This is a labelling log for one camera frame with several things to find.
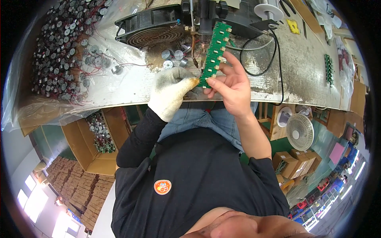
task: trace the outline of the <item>pliers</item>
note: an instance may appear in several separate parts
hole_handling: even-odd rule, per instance
[[[295,8],[291,5],[291,3],[288,1],[288,0],[280,0],[279,3],[281,5],[281,7],[283,8],[283,11],[285,11],[286,15],[288,17],[290,17],[291,15],[288,13],[287,9],[285,8],[285,5],[283,4],[283,2],[285,2],[285,4],[287,4],[287,6],[291,9],[291,11],[296,14],[296,11],[295,11]]]

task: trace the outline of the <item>fan grille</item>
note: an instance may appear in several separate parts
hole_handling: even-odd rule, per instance
[[[156,27],[133,34],[127,39],[127,44],[134,47],[145,47],[172,42],[180,37],[182,37],[182,32],[175,27]]]
[[[293,137],[293,131],[299,133],[299,138]],[[311,121],[303,114],[293,114],[287,121],[287,139],[297,150],[307,150],[314,141],[314,128]]]

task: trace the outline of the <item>pink board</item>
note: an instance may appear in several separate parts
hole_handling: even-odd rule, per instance
[[[336,145],[330,154],[330,159],[332,160],[333,164],[336,165],[337,163],[339,163],[339,160],[341,156],[343,155],[343,152],[344,152],[344,146],[336,142]]]

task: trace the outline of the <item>black cooling fan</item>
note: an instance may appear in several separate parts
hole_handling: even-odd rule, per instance
[[[115,25],[119,27],[115,40],[138,48],[172,42],[184,34],[179,4],[145,10]]]

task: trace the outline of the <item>black cable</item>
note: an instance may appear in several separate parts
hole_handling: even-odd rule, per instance
[[[274,106],[280,106],[283,103],[283,99],[284,99],[283,77],[282,77],[282,63],[281,63],[281,60],[280,60],[280,46],[279,46],[279,41],[278,41],[277,35],[275,34],[275,32],[273,30],[270,29],[270,31],[274,35],[274,39],[275,39],[275,43],[276,43],[275,45],[278,45],[280,84],[282,86],[282,100],[280,101],[280,103],[271,103],[271,104],[274,105]]]
[[[281,84],[281,87],[282,87],[282,100],[280,101],[280,103],[271,103],[271,104],[274,105],[274,106],[280,106],[280,105],[283,103],[283,100],[284,100],[284,88],[283,88],[283,76],[282,76],[282,62],[281,62],[281,59],[280,59],[280,46],[279,46],[278,38],[277,38],[277,36],[275,35],[275,32],[274,32],[272,29],[270,29],[270,31],[271,31],[272,34],[274,35],[273,38],[274,38],[274,40],[275,40],[275,48],[274,48],[274,53],[272,54],[272,57],[271,57],[269,66],[265,69],[265,71],[263,71],[263,72],[260,73],[260,74],[253,74],[253,73],[250,73],[250,72],[245,68],[245,66],[244,66],[243,63],[242,63],[242,54],[243,54],[244,51],[241,51],[241,53],[240,53],[240,62],[241,62],[241,64],[242,64],[242,66],[243,66],[243,69],[245,70],[245,72],[246,72],[247,74],[249,74],[249,75],[251,75],[251,76],[261,76],[261,75],[263,75],[264,73],[266,73],[266,72],[269,70],[270,66],[272,65],[272,62],[273,62],[273,60],[274,60],[275,53],[277,52],[277,47],[278,47],[280,84]],[[253,41],[253,40],[256,39],[257,37],[254,37],[254,38],[248,40],[248,41],[242,46],[242,49],[244,49],[244,48],[248,45],[248,43],[250,43],[251,41]]]
[[[243,46],[242,46],[242,49],[244,49],[247,45],[248,45],[248,43],[250,43],[250,42],[252,42],[254,39],[256,39],[257,37],[254,37],[254,38],[252,38],[252,39],[250,39],[250,40],[248,40]],[[243,54],[243,50],[241,51],[241,53],[239,54],[239,58],[240,58],[240,62],[241,62],[241,64],[242,64],[242,66],[243,66],[243,69],[246,71],[246,73],[248,73],[248,74],[250,74],[251,76],[261,76],[261,75],[263,75],[264,73],[266,73],[268,70],[269,70],[269,68],[270,68],[270,66],[272,65],[272,62],[273,62],[273,60],[274,60],[274,57],[275,57],[275,53],[277,52],[277,44],[275,43],[275,49],[274,49],[274,53],[272,54],[272,58],[271,58],[271,60],[270,60],[270,63],[269,63],[269,66],[265,69],[265,71],[263,71],[262,73],[260,73],[260,74],[253,74],[253,73],[250,73],[249,71],[247,71],[247,69],[246,69],[246,67],[243,65],[243,61],[242,61],[242,54]]]

